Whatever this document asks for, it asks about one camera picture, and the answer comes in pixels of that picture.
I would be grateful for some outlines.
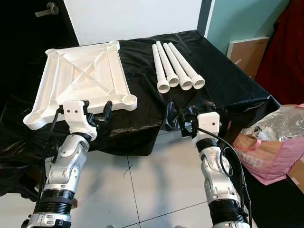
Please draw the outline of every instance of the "pink bag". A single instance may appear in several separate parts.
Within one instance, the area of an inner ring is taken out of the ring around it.
[[[233,146],[250,173],[268,185],[286,178],[304,153],[304,137],[277,142],[256,140],[240,133]]]

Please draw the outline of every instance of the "clear plastic bag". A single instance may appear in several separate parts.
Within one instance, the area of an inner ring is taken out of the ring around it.
[[[285,141],[304,136],[304,104],[283,105],[255,125],[243,129],[245,135],[267,141]]]

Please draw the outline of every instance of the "brown cardboard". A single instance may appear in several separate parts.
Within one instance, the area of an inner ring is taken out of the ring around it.
[[[292,169],[289,171],[288,176],[304,193],[304,155],[294,164]]]
[[[231,41],[227,57],[254,79],[268,41],[268,37]]]

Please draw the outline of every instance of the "black plastic sheet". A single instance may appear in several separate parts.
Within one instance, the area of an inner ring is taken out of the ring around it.
[[[167,94],[158,93],[152,54],[152,44],[157,40],[172,42],[205,78],[206,85],[200,90],[182,91],[178,86]],[[241,127],[250,126],[279,108],[268,92],[195,30],[121,40],[119,55],[130,92],[138,98],[138,107],[131,112],[114,111],[108,131],[98,132],[90,150],[122,156],[149,155],[160,128],[179,129],[181,108],[185,114],[195,115],[217,110],[222,121],[232,120]],[[26,172],[29,165],[38,166],[42,153],[47,153],[47,157],[54,154],[51,146],[49,150],[43,149],[50,124],[36,131],[23,124],[23,117],[34,104],[42,75],[41,65],[36,68],[29,66],[30,70],[19,77],[0,119],[0,195],[10,191],[7,186],[16,185],[16,180],[10,184],[5,181],[5,165]],[[68,134],[68,125],[61,121],[52,136],[61,144]]]

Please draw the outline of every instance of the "teal wall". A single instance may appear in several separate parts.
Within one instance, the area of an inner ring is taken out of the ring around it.
[[[229,41],[271,36],[289,0],[215,0],[207,39],[226,54]]]

